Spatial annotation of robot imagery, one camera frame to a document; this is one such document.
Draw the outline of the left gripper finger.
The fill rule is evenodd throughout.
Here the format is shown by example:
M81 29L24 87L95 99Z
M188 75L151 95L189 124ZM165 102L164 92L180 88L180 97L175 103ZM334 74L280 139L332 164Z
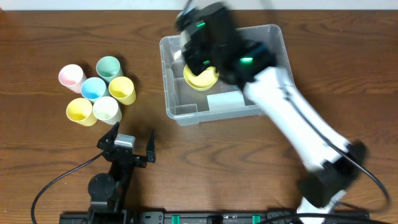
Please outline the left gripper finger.
M146 146L146 160L147 162L155 163L156 155L155 155L155 130L153 129L150 134L150 138L148 140Z
M99 139L96 147L104 152L114 151L114 142L118 135L119 121L103 136Z

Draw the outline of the small yellow bowl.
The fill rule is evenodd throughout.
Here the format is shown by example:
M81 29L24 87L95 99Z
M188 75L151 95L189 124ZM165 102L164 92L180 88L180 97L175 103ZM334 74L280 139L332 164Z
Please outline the small yellow bowl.
M190 68L186 65L183 69L183 77L185 81L194 90L206 91L209 90L217 81L219 73L215 67L208 67L199 75L194 75Z

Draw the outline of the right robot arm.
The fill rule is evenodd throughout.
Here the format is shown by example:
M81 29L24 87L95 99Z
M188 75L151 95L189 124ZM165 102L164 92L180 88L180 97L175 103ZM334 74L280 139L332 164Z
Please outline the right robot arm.
M307 174L298 181L302 223L323 223L346 189L358 178L366 157L361 142L349 142L310 106L263 42L236 29L222 2L199 9L186 3L176 28L182 56L194 75L214 67L224 82L237 86L258 105L297 151Z

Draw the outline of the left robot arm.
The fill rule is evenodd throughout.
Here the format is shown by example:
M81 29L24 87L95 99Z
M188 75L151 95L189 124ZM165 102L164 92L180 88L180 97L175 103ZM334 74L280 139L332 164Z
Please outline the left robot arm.
M124 205L133 170L145 168L147 163L154 163L155 131L151 131L146 154L134 153L135 137L119 134L119 123L116 123L97 143L103 157L111 163L109 172L95 175L88 184L91 197L90 207L95 210L117 212Z

